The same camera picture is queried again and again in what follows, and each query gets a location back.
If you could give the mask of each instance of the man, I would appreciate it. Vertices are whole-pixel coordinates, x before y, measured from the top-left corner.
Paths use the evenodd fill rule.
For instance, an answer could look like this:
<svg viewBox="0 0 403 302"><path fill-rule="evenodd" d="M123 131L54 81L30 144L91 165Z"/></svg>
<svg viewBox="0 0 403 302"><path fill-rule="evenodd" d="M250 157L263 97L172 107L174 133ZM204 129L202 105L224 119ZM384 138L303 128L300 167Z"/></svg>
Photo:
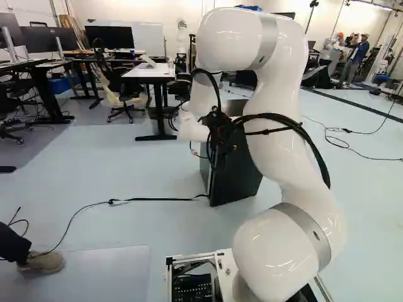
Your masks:
<svg viewBox="0 0 403 302"><path fill-rule="evenodd" d="M347 78L347 84L350 84L355 76L355 73L358 70L361 62L365 58L366 53L370 49L370 44L368 42L369 34L363 33L361 35L361 42L357 44L347 59L346 65L344 66L343 72L339 79L339 83L337 84L338 87L343 85L344 80Z"/></svg>
<svg viewBox="0 0 403 302"><path fill-rule="evenodd" d="M63 257L56 252L47 254L30 251L32 243L0 222L0 257L8 262L16 262L19 271L37 271L45 274L60 271L64 266Z"/></svg>

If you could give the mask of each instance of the sneaker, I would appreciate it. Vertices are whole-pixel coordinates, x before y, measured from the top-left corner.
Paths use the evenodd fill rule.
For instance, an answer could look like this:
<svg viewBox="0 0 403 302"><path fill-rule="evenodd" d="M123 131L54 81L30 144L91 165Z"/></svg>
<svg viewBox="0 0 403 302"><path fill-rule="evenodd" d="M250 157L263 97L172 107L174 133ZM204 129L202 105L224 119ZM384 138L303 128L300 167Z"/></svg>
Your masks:
<svg viewBox="0 0 403 302"><path fill-rule="evenodd" d="M50 252L41 255L43 252L30 252L26 264L17 264L18 270L38 271L44 274L59 272L64 267L64 259L60 253Z"/></svg>

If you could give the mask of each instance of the computer monitor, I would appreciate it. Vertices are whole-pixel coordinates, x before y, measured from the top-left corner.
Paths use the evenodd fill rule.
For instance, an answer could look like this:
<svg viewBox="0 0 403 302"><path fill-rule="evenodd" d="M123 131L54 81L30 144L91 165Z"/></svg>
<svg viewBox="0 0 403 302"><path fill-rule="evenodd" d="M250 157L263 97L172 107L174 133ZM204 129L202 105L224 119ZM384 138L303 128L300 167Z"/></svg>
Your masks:
<svg viewBox="0 0 403 302"><path fill-rule="evenodd" d="M274 13L274 14L279 14L280 16L288 17L291 18L292 20L295 19L295 13Z"/></svg>
<svg viewBox="0 0 403 302"><path fill-rule="evenodd" d="M24 38L21 32L20 26L17 22L15 14L10 13L0 13L0 28L7 27L10 32L11 39L13 40L14 46L24 45Z"/></svg>
<svg viewBox="0 0 403 302"><path fill-rule="evenodd" d="M60 38L63 50L77 50L76 35L72 28L62 27L31 27L22 26L21 31L25 39L28 52L57 52L56 37Z"/></svg>
<svg viewBox="0 0 403 302"><path fill-rule="evenodd" d="M85 26L89 46L100 38L105 48L134 48L132 28L128 26Z"/></svg>

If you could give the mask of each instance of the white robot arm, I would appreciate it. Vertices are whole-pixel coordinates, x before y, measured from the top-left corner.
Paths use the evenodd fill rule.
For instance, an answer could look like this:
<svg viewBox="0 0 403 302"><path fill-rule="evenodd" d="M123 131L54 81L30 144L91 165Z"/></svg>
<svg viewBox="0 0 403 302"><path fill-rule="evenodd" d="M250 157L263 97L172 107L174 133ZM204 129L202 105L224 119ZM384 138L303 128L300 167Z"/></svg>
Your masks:
<svg viewBox="0 0 403 302"><path fill-rule="evenodd" d="M197 33L196 66L211 73L251 69L258 86L244 115L278 113L300 121L298 92L309 53L303 29L293 20L237 8L207 13ZM209 129L197 123L217 105L207 76L197 74L182 113L180 136L205 142ZM246 132L283 127L255 119ZM242 301L282 302L292 297L342 250L346 224L329 188L312 165L304 140L292 130L247 136L260 172L281 187L280 204L249 220L237 231L232 251L237 284L253 297Z"/></svg>

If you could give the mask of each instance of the whiteboard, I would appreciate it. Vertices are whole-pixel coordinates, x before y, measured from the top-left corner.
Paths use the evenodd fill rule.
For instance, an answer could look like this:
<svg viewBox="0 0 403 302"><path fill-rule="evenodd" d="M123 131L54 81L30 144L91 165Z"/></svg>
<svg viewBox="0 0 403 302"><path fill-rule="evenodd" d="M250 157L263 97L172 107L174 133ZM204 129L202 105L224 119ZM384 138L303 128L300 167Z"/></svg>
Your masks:
<svg viewBox="0 0 403 302"><path fill-rule="evenodd" d="M95 20L85 26L129 26L132 28L136 49L145 50L149 57L165 57L164 28L162 23Z"/></svg>

